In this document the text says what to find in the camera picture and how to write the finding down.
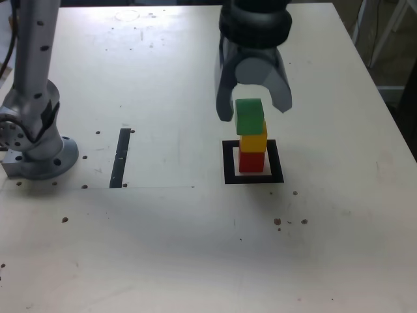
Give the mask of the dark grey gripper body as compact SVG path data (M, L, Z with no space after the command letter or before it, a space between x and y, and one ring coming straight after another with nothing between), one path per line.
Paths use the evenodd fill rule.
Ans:
M231 42L226 37L220 38L220 65L223 66L226 61L229 61L234 56L240 57L256 57L266 59L273 65L279 66L282 64L282 58L277 48L271 49L253 49L245 48L234 42Z

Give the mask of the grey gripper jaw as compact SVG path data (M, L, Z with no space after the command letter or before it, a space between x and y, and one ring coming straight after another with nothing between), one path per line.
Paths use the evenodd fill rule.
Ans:
M249 57L236 67L236 79L242 85L260 85L270 93L273 107L281 113L292 108L292 94L288 81L279 67L270 61Z
M237 86L235 70L237 59L229 58L223 63L216 65L215 88L216 88L216 111L223 122L230 122L233 118L233 89Z

